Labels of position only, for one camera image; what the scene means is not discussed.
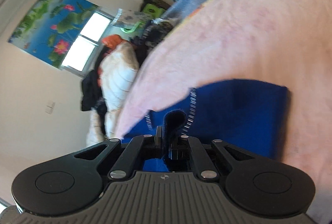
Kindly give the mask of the black coat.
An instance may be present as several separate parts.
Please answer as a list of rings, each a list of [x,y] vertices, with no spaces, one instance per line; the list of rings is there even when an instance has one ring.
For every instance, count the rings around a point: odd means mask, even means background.
[[[93,68],[81,81],[82,99],[81,99],[81,111],[89,111],[95,109],[98,116],[97,119],[101,123],[101,132],[106,135],[105,131],[105,115],[107,112],[107,106],[103,97],[103,92],[100,85],[99,70],[100,64],[103,59],[109,55],[110,49],[103,45]]]

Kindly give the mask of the white puffer jacket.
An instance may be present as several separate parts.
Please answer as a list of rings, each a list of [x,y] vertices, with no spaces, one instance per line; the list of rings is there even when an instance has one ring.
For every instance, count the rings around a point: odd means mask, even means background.
[[[86,146],[115,137],[115,129],[122,107],[139,70],[132,45],[124,41],[100,64],[102,96],[92,107]]]

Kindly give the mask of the orange garment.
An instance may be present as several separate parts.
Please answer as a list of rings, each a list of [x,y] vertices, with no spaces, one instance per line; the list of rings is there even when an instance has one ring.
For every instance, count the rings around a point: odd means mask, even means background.
[[[103,44],[103,48],[96,60],[95,63],[95,71],[97,72],[97,84],[101,87],[101,74],[103,72],[102,68],[100,67],[104,58],[109,55],[113,50],[116,49],[118,45],[120,45],[124,40],[118,34],[112,34],[110,36],[106,36],[102,39],[101,43]]]

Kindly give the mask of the lotus flower curtain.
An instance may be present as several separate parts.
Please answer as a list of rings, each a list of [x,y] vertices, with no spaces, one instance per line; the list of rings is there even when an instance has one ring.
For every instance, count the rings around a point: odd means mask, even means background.
[[[8,42],[59,68],[82,28],[98,8],[87,0],[37,0]]]

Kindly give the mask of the pink bed blanket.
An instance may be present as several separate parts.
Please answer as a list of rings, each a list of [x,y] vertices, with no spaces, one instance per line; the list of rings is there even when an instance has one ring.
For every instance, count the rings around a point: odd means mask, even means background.
[[[308,173],[308,214],[331,221],[331,0],[209,0],[145,60],[120,113],[123,137],[148,110],[189,88],[232,78],[286,86],[292,103],[282,160]]]

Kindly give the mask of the green plastic stool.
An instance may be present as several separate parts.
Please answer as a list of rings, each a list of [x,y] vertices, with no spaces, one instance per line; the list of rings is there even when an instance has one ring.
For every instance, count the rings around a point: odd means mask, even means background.
[[[117,22],[124,33],[133,33],[147,22],[159,18],[165,13],[165,9],[154,4],[146,4],[142,11],[120,10]]]

